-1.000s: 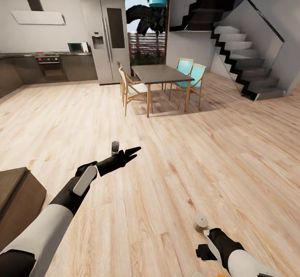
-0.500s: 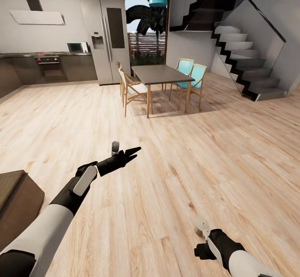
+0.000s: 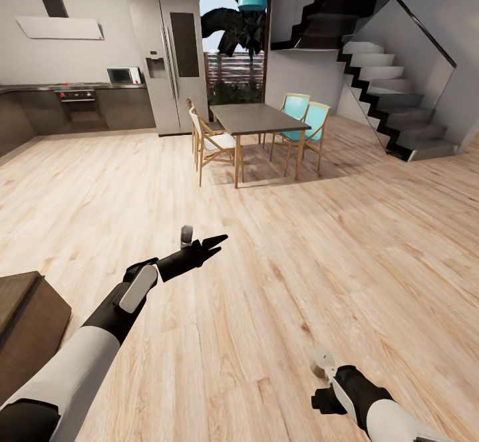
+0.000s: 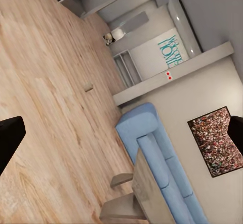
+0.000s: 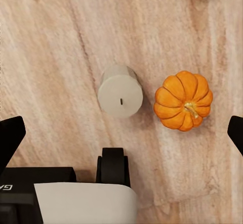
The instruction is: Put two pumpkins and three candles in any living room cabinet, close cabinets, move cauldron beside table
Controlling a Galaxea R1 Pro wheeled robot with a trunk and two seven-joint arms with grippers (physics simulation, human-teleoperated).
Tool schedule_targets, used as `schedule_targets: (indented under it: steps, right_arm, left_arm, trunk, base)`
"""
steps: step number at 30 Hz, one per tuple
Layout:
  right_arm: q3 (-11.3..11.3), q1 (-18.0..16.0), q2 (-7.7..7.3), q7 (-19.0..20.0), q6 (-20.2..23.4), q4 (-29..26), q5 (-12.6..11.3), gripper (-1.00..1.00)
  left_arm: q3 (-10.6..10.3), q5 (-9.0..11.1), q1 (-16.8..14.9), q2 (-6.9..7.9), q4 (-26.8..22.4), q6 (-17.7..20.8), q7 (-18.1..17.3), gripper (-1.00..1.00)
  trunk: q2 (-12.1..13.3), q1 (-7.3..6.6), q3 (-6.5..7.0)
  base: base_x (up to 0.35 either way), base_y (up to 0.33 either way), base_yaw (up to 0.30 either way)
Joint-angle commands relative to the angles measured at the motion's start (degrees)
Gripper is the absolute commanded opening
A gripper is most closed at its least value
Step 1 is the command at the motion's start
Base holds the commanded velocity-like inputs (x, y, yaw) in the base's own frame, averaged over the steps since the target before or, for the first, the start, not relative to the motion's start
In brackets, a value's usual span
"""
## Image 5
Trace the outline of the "pillar candle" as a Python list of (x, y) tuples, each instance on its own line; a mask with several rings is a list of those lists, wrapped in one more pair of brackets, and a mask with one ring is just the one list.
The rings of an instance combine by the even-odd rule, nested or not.
[(143, 103), (143, 90), (136, 73), (128, 66), (114, 65), (103, 73), (98, 101), (105, 113), (125, 118), (138, 111)]

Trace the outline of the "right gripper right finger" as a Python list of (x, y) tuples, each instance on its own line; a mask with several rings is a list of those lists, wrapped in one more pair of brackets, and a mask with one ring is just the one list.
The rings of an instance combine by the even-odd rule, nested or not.
[(230, 119), (227, 133), (243, 155), (243, 118), (233, 115)]

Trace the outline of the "pumpkin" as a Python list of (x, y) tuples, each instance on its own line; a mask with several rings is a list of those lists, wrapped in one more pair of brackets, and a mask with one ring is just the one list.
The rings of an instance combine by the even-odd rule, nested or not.
[(161, 123), (180, 131), (199, 126), (210, 113), (213, 100), (206, 78), (188, 71), (167, 77), (154, 97), (153, 110)]

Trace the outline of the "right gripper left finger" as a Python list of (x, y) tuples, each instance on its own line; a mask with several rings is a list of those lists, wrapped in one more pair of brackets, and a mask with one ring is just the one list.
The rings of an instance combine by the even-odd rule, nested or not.
[(21, 116), (0, 121), (0, 175), (25, 135), (25, 125)]

